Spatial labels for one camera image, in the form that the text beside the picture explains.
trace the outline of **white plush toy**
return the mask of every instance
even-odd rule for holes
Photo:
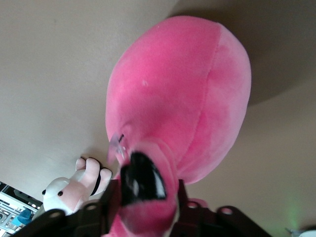
[[[45,211],[61,209],[66,215],[78,211],[90,196],[106,190],[111,176],[110,170],[100,170],[100,163],[94,158],[80,157],[76,162],[76,172],[70,179],[57,178],[42,192]]]

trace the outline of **beige wall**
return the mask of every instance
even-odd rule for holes
[[[314,0],[0,1],[0,180],[41,199],[82,153],[106,164],[111,70],[148,28],[181,14],[224,24],[253,71],[234,147],[190,196],[234,205],[273,236],[316,224]]]

